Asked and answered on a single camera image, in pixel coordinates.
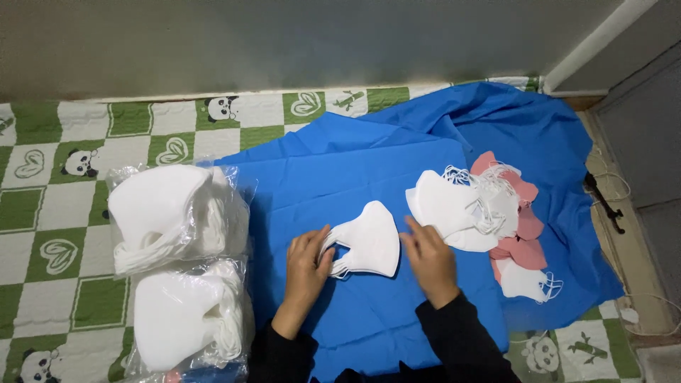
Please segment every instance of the clear plastic bag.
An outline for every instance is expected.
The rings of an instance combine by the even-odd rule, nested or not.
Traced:
[[[200,164],[109,171],[116,276],[247,252],[250,212],[237,190],[238,169]]]
[[[136,275],[135,343],[123,381],[245,382],[255,336],[247,260],[176,261]]]

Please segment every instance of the blue cloth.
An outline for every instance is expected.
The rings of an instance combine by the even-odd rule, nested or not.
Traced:
[[[545,223],[539,237],[548,268],[563,280],[560,294],[542,305],[503,298],[510,331],[569,325],[587,309],[622,296],[622,285],[601,255],[584,193],[584,165],[592,141],[577,115],[559,99],[492,82],[437,91],[360,117],[461,142],[469,166],[486,151],[522,171],[539,189],[532,203]]]
[[[261,327],[283,300],[292,238],[352,220],[372,200],[381,201],[405,231],[405,190],[424,170],[466,167],[466,160],[457,140],[326,113],[296,133],[216,164],[236,165],[240,179],[259,181],[250,229],[253,308]],[[458,254],[458,282],[497,345],[507,349],[487,255]],[[329,382],[346,368],[397,372],[400,360],[412,368],[439,364],[414,312],[424,299],[403,253],[393,278],[359,273],[331,279],[304,327],[319,342],[312,376]]]

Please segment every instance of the left hand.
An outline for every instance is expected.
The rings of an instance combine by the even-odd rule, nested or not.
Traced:
[[[321,230],[312,230],[294,238],[286,253],[284,301],[272,319],[274,331],[286,339],[296,338],[329,277],[335,248],[324,252],[319,266],[316,262],[329,230],[329,225],[326,225]]]

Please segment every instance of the right hand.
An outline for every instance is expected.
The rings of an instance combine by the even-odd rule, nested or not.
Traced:
[[[400,233],[400,239],[411,269],[430,304],[440,309],[461,293],[456,285],[454,253],[432,226],[421,227],[412,217],[405,221],[412,234]]]

